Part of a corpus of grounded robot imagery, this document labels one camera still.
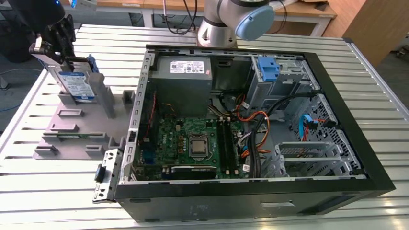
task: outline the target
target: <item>motherboard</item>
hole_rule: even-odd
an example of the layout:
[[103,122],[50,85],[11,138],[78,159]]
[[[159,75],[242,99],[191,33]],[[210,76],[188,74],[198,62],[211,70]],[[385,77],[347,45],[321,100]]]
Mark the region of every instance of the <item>motherboard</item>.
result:
[[143,151],[144,164],[136,166],[147,180],[238,179],[246,177],[239,167],[236,143],[242,123],[202,118],[166,118],[159,121],[156,151]]

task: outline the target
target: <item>ram slot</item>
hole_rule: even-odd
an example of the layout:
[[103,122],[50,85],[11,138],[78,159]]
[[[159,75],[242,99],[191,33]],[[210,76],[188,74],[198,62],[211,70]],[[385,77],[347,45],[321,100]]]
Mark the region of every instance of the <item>ram slot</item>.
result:
[[218,145],[219,145],[220,171],[226,173],[228,169],[228,162],[226,155],[223,123],[224,123],[223,121],[218,122]]
[[234,133],[231,129],[231,122],[224,122],[224,149],[227,155],[227,162],[231,175],[239,172],[236,163],[236,153],[234,149]]

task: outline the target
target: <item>gray plastic holder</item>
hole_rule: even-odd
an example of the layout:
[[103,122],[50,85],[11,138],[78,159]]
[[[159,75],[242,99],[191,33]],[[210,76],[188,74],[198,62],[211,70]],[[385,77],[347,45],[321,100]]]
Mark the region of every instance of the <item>gray plastic holder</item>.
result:
[[132,112],[134,92],[114,95],[104,75],[90,74],[95,99],[79,103],[60,94],[62,103],[35,149],[42,160],[102,160],[107,150],[123,149]]

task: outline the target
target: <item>blue drive bracket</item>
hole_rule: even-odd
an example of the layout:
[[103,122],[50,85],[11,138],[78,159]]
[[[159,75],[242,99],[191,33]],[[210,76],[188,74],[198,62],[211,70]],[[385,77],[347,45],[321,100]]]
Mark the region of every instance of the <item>blue drive bracket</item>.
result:
[[275,58],[259,56],[259,68],[263,74],[263,80],[275,82],[280,74],[280,66]]

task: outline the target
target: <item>aluminum workbench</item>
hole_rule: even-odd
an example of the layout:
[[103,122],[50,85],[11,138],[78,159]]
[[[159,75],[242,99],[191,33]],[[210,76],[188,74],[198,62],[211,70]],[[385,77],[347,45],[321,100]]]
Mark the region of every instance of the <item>aluminum workbench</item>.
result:
[[[100,161],[39,161],[34,149],[60,99],[43,71],[0,138],[0,229],[407,229],[409,226],[409,112],[355,45],[339,38],[266,35],[239,48],[317,53],[396,190],[323,216],[136,223],[119,204],[92,204]],[[83,25],[78,56],[96,58],[114,93],[136,90],[147,44],[195,46],[166,29]]]

